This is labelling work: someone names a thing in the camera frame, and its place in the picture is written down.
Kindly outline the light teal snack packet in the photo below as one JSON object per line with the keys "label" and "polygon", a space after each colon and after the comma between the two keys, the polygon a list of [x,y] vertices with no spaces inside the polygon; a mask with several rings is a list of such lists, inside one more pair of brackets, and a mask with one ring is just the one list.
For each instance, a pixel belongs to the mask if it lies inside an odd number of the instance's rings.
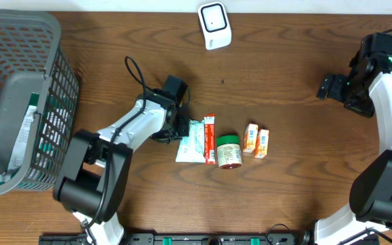
{"label": "light teal snack packet", "polygon": [[205,163],[205,125],[204,121],[189,121],[189,135],[183,137],[178,148],[176,162]]}

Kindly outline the red snack packet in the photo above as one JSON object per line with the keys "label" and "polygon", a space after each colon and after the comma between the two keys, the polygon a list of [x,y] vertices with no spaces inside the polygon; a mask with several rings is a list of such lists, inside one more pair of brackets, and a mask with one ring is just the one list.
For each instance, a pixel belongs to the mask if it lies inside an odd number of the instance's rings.
{"label": "red snack packet", "polygon": [[215,114],[207,114],[204,116],[204,136],[205,136],[205,160],[207,165],[214,165],[216,163],[214,150],[214,124]]}

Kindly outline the green lid white jar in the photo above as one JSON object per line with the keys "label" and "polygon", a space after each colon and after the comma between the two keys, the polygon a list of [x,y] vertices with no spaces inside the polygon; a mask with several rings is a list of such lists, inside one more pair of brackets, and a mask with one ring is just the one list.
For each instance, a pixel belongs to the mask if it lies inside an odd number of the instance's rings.
{"label": "green lid white jar", "polygon": [[218,166],[221,169],[235,169],[242,166],[240,138],[237,135],[224,135],[216,140]]}

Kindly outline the orange juice box pair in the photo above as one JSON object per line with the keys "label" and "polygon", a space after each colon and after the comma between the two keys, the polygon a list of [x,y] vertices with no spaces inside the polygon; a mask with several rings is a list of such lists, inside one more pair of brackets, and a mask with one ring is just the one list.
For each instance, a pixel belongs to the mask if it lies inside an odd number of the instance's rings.
{"label": "orange juice box pair", "polygon": [[250,123],[244,133],[243,152],[253,153],[256,159],[263,159],[267,155],[270,131],[259,129]]}

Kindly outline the green white wipes pack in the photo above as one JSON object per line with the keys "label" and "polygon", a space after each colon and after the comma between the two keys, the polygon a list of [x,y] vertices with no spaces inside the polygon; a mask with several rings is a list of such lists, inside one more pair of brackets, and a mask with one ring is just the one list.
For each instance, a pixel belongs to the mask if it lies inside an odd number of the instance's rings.
{"label": "green white wipes pack", "polygon": [[34,121],[34,114],[37,110],[38,99],[39,94],[31,94],[30,100],[28,102],[28,107],[26,109],[22,124],[20,126],[20,130],[16,137],[7,170],[0,174],[0,185],[11,180],[23,164],[31,124]]}

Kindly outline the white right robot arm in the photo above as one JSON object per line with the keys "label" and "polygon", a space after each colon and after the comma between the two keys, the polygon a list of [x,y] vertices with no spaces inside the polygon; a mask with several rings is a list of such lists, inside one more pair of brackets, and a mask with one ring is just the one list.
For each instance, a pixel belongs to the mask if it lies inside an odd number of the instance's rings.
{"label": "white right robot arm", "polygon": [[316,96],[375,116],[379,155],[353,182],[348,204],[315,221],[297,244],[392,244],[385,235],[392,230],[392,30],[365,36],[349,67],[347,76],[327,74]]}

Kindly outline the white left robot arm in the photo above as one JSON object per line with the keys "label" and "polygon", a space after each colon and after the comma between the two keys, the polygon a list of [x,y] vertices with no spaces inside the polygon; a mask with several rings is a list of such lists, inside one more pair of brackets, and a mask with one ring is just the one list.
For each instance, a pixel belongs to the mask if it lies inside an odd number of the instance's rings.
{"label": "white left robot arm", "polygon": [[119,244],[125,230],[117,210],[125,194],[133,153],[148,139],[169,143],[189,134],[182,114],[187,84],[169,76],[161,89],[146,91],[114,124],[96,133],[73,136],[53,188],[53,197],[70,211],[89,244]]}

